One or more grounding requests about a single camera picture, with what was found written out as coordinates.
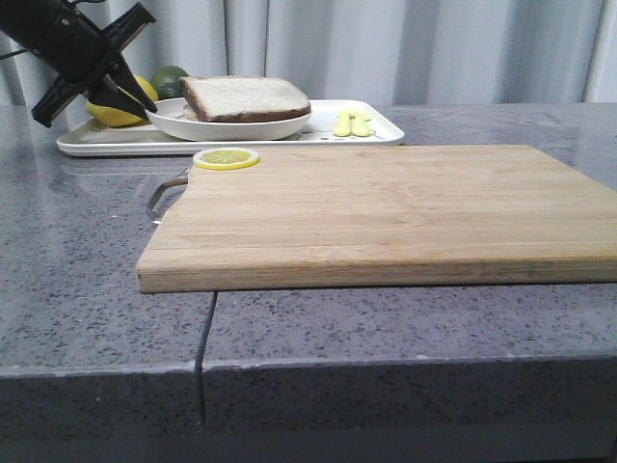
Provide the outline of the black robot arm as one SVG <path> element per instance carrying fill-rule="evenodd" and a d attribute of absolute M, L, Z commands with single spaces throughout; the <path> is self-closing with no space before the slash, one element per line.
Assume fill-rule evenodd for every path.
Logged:
<path fill-rule="evenodd" d="M 1 31 L 58 73 L 32 110 L 35 121 L 49 127 L 78 95 L 140 118 L 155 112 L 122 56 L 154 21 L 141 3 L 99 28 L 75 1 L 3 1 Z"/>

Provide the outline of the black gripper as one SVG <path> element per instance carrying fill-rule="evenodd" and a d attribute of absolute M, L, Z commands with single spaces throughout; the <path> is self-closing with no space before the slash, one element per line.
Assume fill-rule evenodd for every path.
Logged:
<path fill-rule="evenodd" d="M 157 107 L 133 75 L 121 52 L 155 19 L 141 3 L 101 29 L 75 4 L 61 2 L 49 29 L 31 51 L 58 77 L 32 110 L 34 119 L 50 126 L 78 95 L 92 105 L 113 108 L 138 120 Z"/>

